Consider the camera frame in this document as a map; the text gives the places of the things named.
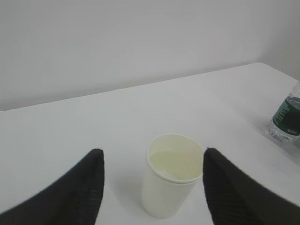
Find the cup rim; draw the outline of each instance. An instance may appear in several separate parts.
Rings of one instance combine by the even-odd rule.
[[[151,146],[151,144],[159,137],[161,136],[165,136],[165,135],[176,135],[176,136],[182,136],[184,138],[187,138],[191,141],[193,141],[196,145],[199,146],[199,148],[203,151],[204,153],[204,148],[199,144],[197,143],[195,140],[193,140],[192,138],[188,137],[188,136],[185,136],[185,135],[181,135],[181,134],[177,134],[177,133],[165,133],[165,134],[161,134],[161,135],[158,135],[156,137],[154,137],[151,142],[148,144],[148,147],[147,147],[147,150],[146,150],[146,158],[147,158],[147,163],[148,165],[150,166],[150,169],[155,173],[155,175],[157,175],[158,177],[160,177],[161,179],[163,180],[166,180],[170,183],[173,183],[173,184],[191,184],[191,183],[196,183],[203,175],[203,172],[196,178],[193,178],[193,179],[190,179],[190,180],[176,180],[176,179],[171,179],[171,178],[168,178],[166,176],[164,176],[163,174],[159,173],[152,165],[152,163],[150,162],[150,159],[149,159],[149,147]]]

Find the green bottle label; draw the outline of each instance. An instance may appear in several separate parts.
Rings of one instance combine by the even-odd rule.
[[[300,99],[296,97],[286,98],[278,111],[273,116],[274,124],[284,132],[300,135]]]

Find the white paper cup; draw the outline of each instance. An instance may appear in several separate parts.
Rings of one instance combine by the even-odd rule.
[[[203,173],[203,148],[179,134],[160,135],[149,144],[142,203],[152,216],[166,219],[180,209]]]

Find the water bottle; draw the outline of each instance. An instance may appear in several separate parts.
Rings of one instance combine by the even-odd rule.
[[[273,116],[268,132],[282,143],[294,142],[300,136],[300,82]]]

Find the white wall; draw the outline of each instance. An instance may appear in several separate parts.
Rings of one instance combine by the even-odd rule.
[[[300,74],[299,0],[1,0],[0,109],[254,61]]]

